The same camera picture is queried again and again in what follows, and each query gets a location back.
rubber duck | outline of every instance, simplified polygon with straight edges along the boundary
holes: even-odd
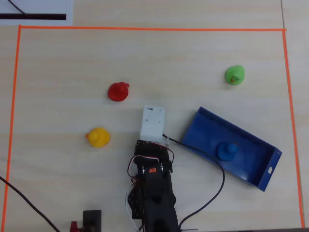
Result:
[[[245,69],[241,65],[229,67],[225,73],[225,80],[230,85],[238,85],[245,79]]]
[[[236,143],[221,142],[216,149],[216,157],[223,161],[231,161],[235,158],[238,147]]]
[[[111,136],[105,129],[97,127],[86,134],[86,138],[93,147],[103,147],[108,144]]]
[[[107,94],[109,98],[115,102],[122,102],[129,94],[129,84],[125,82],[114,83],[110,86]]]

light wood surface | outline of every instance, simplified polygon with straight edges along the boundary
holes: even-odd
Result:
[[[298,153],[300,161],[300,174],[303,193],[303,206],[306,226],[309,223],[309,80],[307,78],[309,32],[308,11],[309,2],[299,0],[297,4],[292,0],[283,0],[283,16],[287,28],[286,40],[290,77],[292,83],[292,94],[294,100],[294,113],[296,134],[298,142]]]
[[[8,155],[11,99],[17,40],[17,27],[0,27],[0,175],[5,178]],[[0,215],[4,185],[0,184]]]
[[[228,174],[217,200],[183,228],[300,227],[280,32],[25,29],[21,38],[11,182],[61,231],[85,209],[102,209],[103,231],[134,231],[124,205],[126,167],[145,104],[166,108],[166,133],[176,139],[204,106],[283,152],[266,192]],[[224,72],[235,64],[245,67],[247,77],[232,87]],[[106,92],[118,81],[130,83],[130,94],[114,103]],[[94,149],[84,135],[100,125],[112,139]],[[171,148],[181,220],[216,193],[222,176],[199,157]],[[6,231],[21,228],[52,231],[9,190]]]
[[[280,0],[74,0],[75,26],[282,28]]]

wire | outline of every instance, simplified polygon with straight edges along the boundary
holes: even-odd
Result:
[[[47,218],[47,216],[45,216],[40,210],[38,210],[29,200],[27,197],[25,197],[24,194],[22,194],[17,188],[15,188],[13,185],[11,185],[9,182],[7,182],[5,179],[3,179],[1,176],[0,176],[0,179],[5,183],[7,184],[11,189],[13,189],[15,192],[17,192],[27,203],[28,205],[31,206],[32,209],[34,209],[35,212],[37,212],[39,215],[42,216],[42,218],[45,219],[45,221],[48,222],[48,224],[53,227],[53,229],[57,232],[60,232],[60,230]]]
[[[156,157],[141,156],[141,155],[133,156],[132,159],[131,159],[130,162],[129,162],[128,167],[127,167],[127,174],[128,174],[131,178],[133,178],[133,179],[135,179],[135,180],[136,180],[136,178],[135,178],[134,176],[131,176],[131,175],[130,175],[129,170],[130,170],[130,166],[131,166],[133,160],[134,160],[136,157],[144,157],[144,158],[147,158],[147,159],[154,159],[154,160],[156,159],[158,162],[160,162],[160,160],[159,160],[158,158],[156,158]]]
[[[222,188],[223,188],[224,182],[225,182],[225,172],[224,172],[224,169],[223,169],[222,165],[219,163],[219,161],[218,161],[215,157],[209,155],[208,153],[206,153],[206,152],[204,152],[204,151],[202,151],[202,150],[200,150],[200,149],[198,149],[198,148],[196,148],[196,147],[194,147],[194,146],[190,146],[190,145],[187,145],[187,144],[183,144],[183,143],[181,143],[181,142],[179,142],[179,141],[177,141],[177,140],[175,140],[175,139],[169,138],[169,137],[167,137],[165,134],[163,134],[163,137],[168,138],[169,140],[171,140],[171,141],[173,141],[173,142],[175,142],[175,143],[177,143],[177,144],[179,144],[179,145],[182,145],[182,146],[185,146],[185,147],[187,147],[187,148],[191,148],[191,149],[193,149],[193,150],[195,150],[195,151],[198,151],[198,152],[203,153],[205,156],[207,156],[208,158],[210,158],[212,161],[214,161],[214,162],[219,166],[219,168],[221,169],[222,174],[223,174],[222,184],[221,184],[221,186],[220,186],[220,188],[219,188],[219,191],[214,195],[214,197],[211,198],[211,199],[210,199],[205,205],[203,205],[201,208],[199,208],[198,210],[196,210],[196,211],[194,211],[193,213],[191,213],[191,214],[189,214],[188,216],[186,216],[186,217],[179,223],[179,230],[180,230],[180,231],[183,231],[183,230],[181,229],[182,224],[183,224],[187,219],[189,219],[189,218],[192,217],[193,215],[195,215],[195,214],[197,214],[198,212],[200,212],[201,210],[203,210],[207,205],[209,205],[209,204],[220,194],[220,192],[221,192],[221,190],[222,190]]]
[[[132,218],[132,216],[131,216],[131,214],[130,214],[130,212],[129,212],[129,209],[127,208],[127,193],[128,193],[128,192],[126,192],[126,210],[127,210],[127,213],[129,214],[130,219],[132,220],[132,222],[133,222],[133,224],[134,224],[134,226],[135,226],[135,228],[136,228],[136,231],[137,231],[137,232],[140,232],[140,229],[137,228],[137,226],[136,226],[136,224],[135,224],[135,222],[134,222],[134,220],[133,220],[133,218]]]
[[[20,13],[27,15],[27,13],[25,13],[24,11],[22,11],[20,8],[18,8],[18,6],[16,6],[11,0],[8,0],[10,4],[13,5],[13,7],[15,7]]]
[[[154,143],[154,142],[150,142],[151,144],[157,144],[158,146],[162,146],[162,147],[165,147],[167,150],[169,150],[172,154],[173,154],[173,159],[172,159],[172,164],[174,162],[174,152],[167,146],[164,146],[162,144],[158,144],[158,143]]]

blue tray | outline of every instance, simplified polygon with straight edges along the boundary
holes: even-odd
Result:
[[[235,143],[238,148],[232,160],[219,160],[224,170],[265,191],[282,152],[200,107],[182,143],[217,157],[218,145],[222,142]],[[203,153],[191,150],[212,162]]]

orange tape border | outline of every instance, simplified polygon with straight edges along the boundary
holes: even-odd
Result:
[[[12,106],[11,106],[10,135],[9,135],[8,160],[7,160],[7,169],[6,169],[6,180],[7,181],[9,181],[9,177],[10,177],[13,127],[14,127],[14,108],[15,108],[15,95],[16,95],[16,82],[17,82],[17,69],[18,69],[21,29],[96,29],[96,30],[100,29],[100,30],[147,30],[147,31],[281,31],[282,32],[282,40],[283,40],[285,68],[286,68],[286,78],[287,78],[287,85],[288,85],[288,92],[289,92],[291,121],[292,121],[292,129],[293,129],[295,162],[296,162],[296,172],[297,172],[298,199],[299,199],[299,211],[300,211],[301,226],[302,226],[302,228],[305,228],[305,219],[304,219],[303,201],[302,201],[302,187],[301,187],[301,180],[300,180],[299,159],[298,159],[298,149],[297,149],[297,139],[296,139],[296,129],[295,129],[295,118],[294,118],[289,64],[288,64],[286,38],[285,38],[286,29],[237,29],[237,28],[234,28],[234,29],[233,28],[227,28],[227,29],[221,29],[221,28],[195,29],[195,28],[135,28],[135,27],[74,27],[74,26],[53,27],[53,26],[22,26],[22,25],[19,25],[18,26],[18,36],[17,36],[17,46],[16,46],[16,56],[15,56],[15,68],[14,68],[14,80],[13,80],[13,92],[12,92]],[[7,197],[8,197],[8,186],[5,185],[1,232],[4,232],[4,227],[5,227]]]

